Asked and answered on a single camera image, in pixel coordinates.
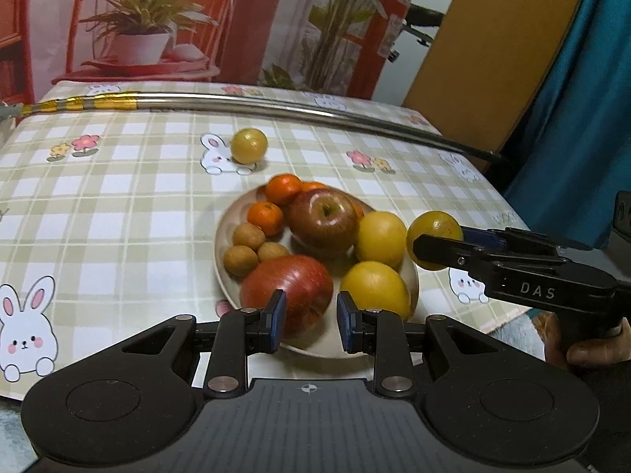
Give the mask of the person right hand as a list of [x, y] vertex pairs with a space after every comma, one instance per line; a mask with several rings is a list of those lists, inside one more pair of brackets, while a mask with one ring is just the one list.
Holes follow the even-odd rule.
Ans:
[[630, 360], [630, 325], [627, 318], [622, 320], [620, 333], [606, 339], [591, 339], [570, 346], [562, 351], [558, 319], [555, 314], [543, 312], [533, 320], [535, 329], [544, 343], [544, 357], [547, 363], [567, 369], [572, 366], [604, 366]]

